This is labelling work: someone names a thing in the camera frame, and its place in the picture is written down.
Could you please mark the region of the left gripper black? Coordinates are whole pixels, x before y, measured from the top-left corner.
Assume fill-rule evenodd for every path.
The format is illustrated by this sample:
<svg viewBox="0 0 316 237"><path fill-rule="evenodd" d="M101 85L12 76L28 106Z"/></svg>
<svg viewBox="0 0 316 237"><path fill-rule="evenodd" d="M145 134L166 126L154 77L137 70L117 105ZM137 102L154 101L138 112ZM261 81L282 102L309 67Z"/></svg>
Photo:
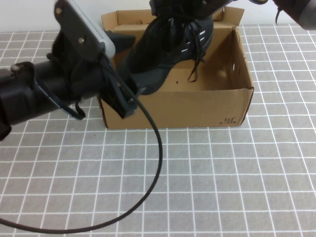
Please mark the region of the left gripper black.
<svg viewBox="0 0 316 237"><path fill-rule="evenodd" d="M130 49L136 37L113 31L105 31L114 43L116 54ZM53 93L64 104L74 104L82 99L99 95L122 119L132 116L137 105L116 77L108 72L111 65L103 60L88 62L78 60L62 65L57 60L49 60L37 64L37 82Z"/></svg>

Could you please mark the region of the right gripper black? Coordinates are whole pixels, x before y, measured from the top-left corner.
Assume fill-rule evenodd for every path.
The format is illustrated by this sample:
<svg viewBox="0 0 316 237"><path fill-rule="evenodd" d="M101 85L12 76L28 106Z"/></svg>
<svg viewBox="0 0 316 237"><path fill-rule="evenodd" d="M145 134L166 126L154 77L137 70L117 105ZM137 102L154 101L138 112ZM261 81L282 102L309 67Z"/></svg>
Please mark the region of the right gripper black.
<svg viewBox="0 0 316 237"><path fill-rule="evenodd" d="M252 3L267 3L268 0L250 0ZM230 4L231 0L151 0L152 15L185 15L204 18Z"/></svg>

